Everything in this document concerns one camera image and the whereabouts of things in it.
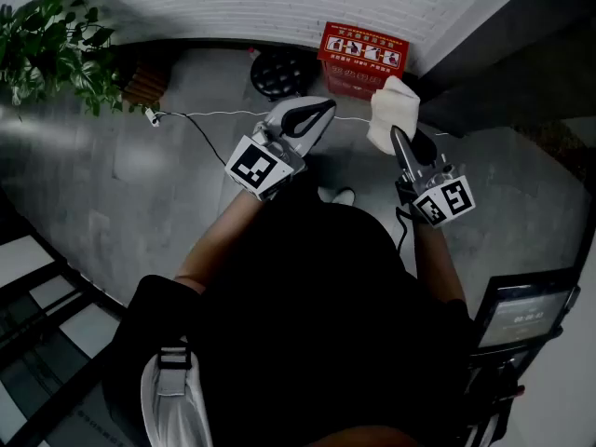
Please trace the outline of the green leafy potted plant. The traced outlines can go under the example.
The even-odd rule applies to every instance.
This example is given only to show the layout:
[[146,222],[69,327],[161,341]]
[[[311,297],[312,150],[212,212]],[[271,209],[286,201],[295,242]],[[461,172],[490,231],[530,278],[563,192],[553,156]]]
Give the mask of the green leafy potted plant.
[[142,88],[140,62],[112,42],[115,30],[85,0],[0,6],[0,94],[20,107],[71,90],[85,111],[156,110],[162,92]]

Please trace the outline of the person's left forearm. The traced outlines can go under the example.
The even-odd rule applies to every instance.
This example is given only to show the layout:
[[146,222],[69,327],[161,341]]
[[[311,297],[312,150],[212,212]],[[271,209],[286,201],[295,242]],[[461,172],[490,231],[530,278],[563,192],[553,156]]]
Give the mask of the person's left forearm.
[[217,277],[238,240],[263,207],[263,201],[241,190],[196,242],[174,280],[203,293]]

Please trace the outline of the black tufted round stool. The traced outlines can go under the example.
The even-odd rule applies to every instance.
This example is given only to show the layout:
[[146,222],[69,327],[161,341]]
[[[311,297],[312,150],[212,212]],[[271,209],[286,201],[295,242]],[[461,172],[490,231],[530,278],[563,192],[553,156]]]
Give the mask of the black tufted round stool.
[[314,53],[295,48],[273,48],[262,52],[251,66],[251,83],[270,102],[303,97],[319,73]]

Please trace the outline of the brown ribbed plant pot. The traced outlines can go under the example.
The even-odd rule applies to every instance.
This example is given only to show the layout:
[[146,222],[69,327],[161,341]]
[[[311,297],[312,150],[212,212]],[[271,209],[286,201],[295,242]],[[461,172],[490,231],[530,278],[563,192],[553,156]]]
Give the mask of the brown ribbed plant pot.
[[168,89],[170,68],[137,59],[125,69],[120,83],[123,99],[131,104],[157,107]]

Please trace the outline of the red fire extinguisher box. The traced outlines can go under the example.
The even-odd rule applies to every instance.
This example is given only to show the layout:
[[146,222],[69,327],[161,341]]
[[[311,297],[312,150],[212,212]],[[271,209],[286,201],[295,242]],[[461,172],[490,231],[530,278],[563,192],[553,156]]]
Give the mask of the red fire extinguisher box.
[[408,50],[397,37],[328,22],[318,60],[329,92],[368,101],[389,76],[402,77]]

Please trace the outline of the white wiping cloth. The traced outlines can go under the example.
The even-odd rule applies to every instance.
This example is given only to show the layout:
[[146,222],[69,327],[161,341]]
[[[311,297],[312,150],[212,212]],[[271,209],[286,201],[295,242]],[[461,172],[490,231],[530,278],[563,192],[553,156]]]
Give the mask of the white wiping cloth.
[[393,156],[390,132],[401,129],[411,141],[416,132],[420,98],[394,75],[371,98],[372,118],[367,138],[380,151]]

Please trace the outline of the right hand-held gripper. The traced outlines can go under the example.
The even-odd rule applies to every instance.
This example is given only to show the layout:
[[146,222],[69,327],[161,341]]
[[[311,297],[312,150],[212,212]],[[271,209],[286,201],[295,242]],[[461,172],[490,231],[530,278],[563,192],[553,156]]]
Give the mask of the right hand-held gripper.
[[442,227],[476,208],[467,177],[418,129],[412,145],[408,135],[393,126],[390,138],[403,169],[396,182],[400,204],[409,210],[399,214],[413,222]]

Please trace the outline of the phone with timer screen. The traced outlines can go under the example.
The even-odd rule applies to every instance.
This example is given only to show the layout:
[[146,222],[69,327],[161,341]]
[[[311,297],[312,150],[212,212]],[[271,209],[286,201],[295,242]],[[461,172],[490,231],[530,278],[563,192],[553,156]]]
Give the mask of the phone with timer screen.
[[577,295],[572,268],[490,278],[474,320],[476,352],[493,353],[549,339]]

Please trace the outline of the black framed glass door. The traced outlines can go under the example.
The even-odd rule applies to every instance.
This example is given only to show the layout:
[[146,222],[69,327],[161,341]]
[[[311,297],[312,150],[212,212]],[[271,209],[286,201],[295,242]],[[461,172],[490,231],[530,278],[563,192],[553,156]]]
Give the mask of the black framed glass door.
[[122,313],[0,190],[0,447],[131,447],[102,393]]

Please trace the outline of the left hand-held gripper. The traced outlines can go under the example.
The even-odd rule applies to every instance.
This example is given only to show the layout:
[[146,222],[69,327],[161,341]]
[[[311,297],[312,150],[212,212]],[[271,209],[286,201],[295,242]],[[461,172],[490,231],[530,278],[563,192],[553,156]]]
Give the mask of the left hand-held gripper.
[[[273,199],[278,191],[304,171],[305,156],[331,124],[336,102],[305,96],[277,104],[243,136],[226,166],[226,174],[260,201]],[[278,129],[282,138],[272,129]]]

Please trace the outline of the person's right forearm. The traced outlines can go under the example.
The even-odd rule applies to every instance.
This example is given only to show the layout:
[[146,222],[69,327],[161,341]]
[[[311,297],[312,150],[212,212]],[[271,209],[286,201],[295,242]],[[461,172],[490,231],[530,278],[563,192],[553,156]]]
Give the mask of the person's right forearm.
[[414,256],[418,280],[444,303],[466,301],[446,239],[440,228],[413,224]]

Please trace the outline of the white shoe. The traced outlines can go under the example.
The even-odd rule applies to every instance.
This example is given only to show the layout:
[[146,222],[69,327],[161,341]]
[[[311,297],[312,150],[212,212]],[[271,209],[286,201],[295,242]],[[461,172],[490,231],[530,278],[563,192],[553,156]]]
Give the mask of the white shoe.
[[339,190],[319,187],[318,196],[325,203],[345,205],[348,207],[352,207],[356,199],[355,192],[349,187]]

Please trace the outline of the person's black clothing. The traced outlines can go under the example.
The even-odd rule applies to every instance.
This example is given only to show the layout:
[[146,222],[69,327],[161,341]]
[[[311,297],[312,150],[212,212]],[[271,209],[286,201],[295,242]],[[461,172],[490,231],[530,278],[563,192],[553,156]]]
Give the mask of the person's black clothing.
[[142,372],[187,344],[214,447],[455,447],[472,322],[410,275],[385,228],[299,175],[203,293],[141,279],[102,380],[109,414],[150,441]]

